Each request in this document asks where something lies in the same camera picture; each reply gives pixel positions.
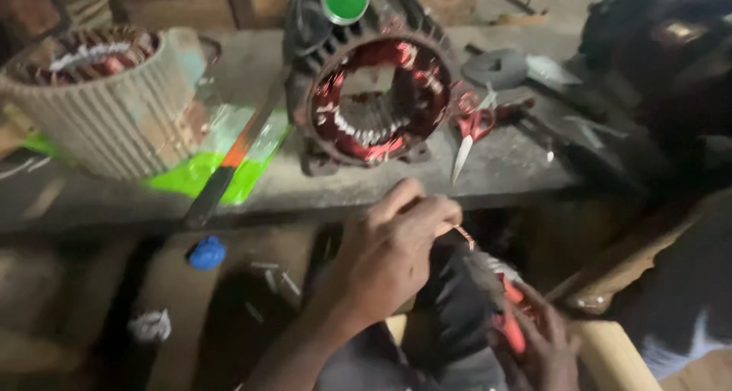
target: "black pants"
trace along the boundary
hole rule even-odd
[[[461,249],[432,249],[430,278],[408,314],[401,348],[385,323],[374,324],[330,358],[319,389],[505,391],[485,335],[495,305],[471,280]]]

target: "scissor blade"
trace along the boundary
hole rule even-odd
[[[457,152],[457,158],[455,159],[455,168],[453,171],[453,183],[455,183],[456,180],[458,180],[458,176],[460,175],[460,171],[462,171],[462,166],[465,164],[465,160],[468,159],[468,153],[470,153],[470,148],[473,147],[473,137],[468,135],[467,137],[464,137],[462,139],[462,143],[460,145],[460,150]]]

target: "workbench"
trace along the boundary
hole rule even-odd
[[[457,56],[464,55],[462,46],[468,41],[485,49],[526,43],[531,49],[525,50],[539,53],[536,50],[542,49],[557,59],[560,55],[571,56],[576,44],[576,40],[569,39],[563,44],[543,47],[536,41],[532,44],[531,40],[517,40],[517,37],[513,43],[505,43],[505,37],[488,37],[486,32],[485,28],[477,27],[449,31]],[[224,55],[215,77],[224,99],[251,104],[261,101],[281,63],[281,35],[280,31],[219,35]],[[532,112],[536,115],[551,119],[571,114],[551,99],[535,97],[537,103]],[[432,154],[427,162],[393,161],[369,170],[342,167],[335,175],[310,178],[300,168],[303,141],[297,130],[293,130],[249,198],[241,205],[220,206],[212,226],[337,219],[353,207],[377,200],[405,177],[421,180],[429,193],[457,199],[465,209],[512,206],[580,186],[580,180],[572,172],[557,160],[549,162],[547,151],[513,126],[499,127],[476,142],[454,185],[451,176],[459,146],[456,129],[443,125],[427,144]],[[0,172],[12,167],[0,164]],[[0,195],[3,195],[0,233],[61,231],[93,225],[111,225],[114,229],[121,224],[137,224],[148,229],[175,227],[191,203],[184,195],[152,191],[136,183],[93,178],[55,160],[32,172],[3,178]]]

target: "hand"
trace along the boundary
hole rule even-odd
[[[513,312],[526,339],[526,353],[519,361],[508,356],[505,338],[497,332],[489,343],[504,368],[511,390],[579,391],[577,351],[579,342],[567,339],[567,327],[562,316],[540,293],[525,283],[514,282],[526,296],[536,313],[534,323],[525,313],[507,303],[505,312]]]
[[[313,302],[342,315],[351,336],[385,320],[427,282],[435,237],[461,222],[457,203],[426,197],[419,181],[401,180],[346,222],[334,266]]]

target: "forearm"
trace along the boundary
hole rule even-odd
[[[356,332],[343,312],[308,307],[264,354],[247,391],[310,391],[331,355]]]

